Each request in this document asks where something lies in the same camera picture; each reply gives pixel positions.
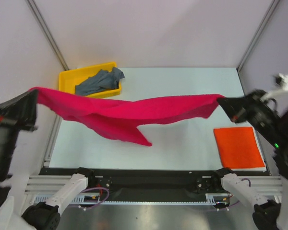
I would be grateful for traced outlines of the pink t-shirt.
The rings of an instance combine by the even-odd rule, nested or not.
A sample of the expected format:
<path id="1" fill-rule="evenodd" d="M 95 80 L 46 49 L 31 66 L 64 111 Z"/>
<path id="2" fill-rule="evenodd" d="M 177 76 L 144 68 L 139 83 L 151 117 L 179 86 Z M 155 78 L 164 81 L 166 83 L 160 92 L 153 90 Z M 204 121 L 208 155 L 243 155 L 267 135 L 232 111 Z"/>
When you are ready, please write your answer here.
<path id="1" fill-rule="evenodd" d="M 89 98 L 48 88 L 36 88 L 42 104 L 67 121 L 94 130 L 100 136 L 151 146 L 138 126 L 167 125 L 191 118 L 207 119 L 218 107 L 220 94 L 182 95 L 138 101 Z"/>

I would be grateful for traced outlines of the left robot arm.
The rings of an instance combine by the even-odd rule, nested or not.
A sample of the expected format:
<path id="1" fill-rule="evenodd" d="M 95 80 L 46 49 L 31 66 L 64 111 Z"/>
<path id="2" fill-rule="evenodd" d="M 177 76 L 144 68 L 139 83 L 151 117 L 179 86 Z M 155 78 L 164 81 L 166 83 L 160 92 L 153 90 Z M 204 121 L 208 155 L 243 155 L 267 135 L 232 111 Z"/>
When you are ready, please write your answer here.
<path id="1" fill-rule="evenodd" d="M 94 172 L 78 168 L 70 177 L 36 176 L 28 180 L 23 212 L 14 211 L 15 198 L 10 186 L 10 165 L 21 131 L 37 130 L 38 89 L 31 89 L 0 103 L 0 230 L 55 230 L 65 209 L 80 204 L 83 192 L 96 187 Z"/>

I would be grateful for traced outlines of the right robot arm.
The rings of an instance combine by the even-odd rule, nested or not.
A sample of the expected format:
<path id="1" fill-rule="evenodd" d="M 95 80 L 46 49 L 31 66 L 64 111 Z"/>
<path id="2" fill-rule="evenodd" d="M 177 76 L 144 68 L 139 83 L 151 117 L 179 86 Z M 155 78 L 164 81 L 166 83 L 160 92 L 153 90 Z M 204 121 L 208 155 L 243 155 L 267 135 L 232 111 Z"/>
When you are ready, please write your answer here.
<path id="1" fill-rule="evenodd" d="M 219 97 L 217 103 L 233 123 L 248 122 L 273 148 L 268 161 L 268 170 L 279 175 L 282 185 L 281 202 L 259 194 L 245 184 L 230 168 L 214 172 L 212 188 L 217 192 L 225 190 L 252 213 L 252 219 L 259 230 L 288 230 L 288 109 L 281 115 L 274 96 L 255 90 L 243 97 Z"/>

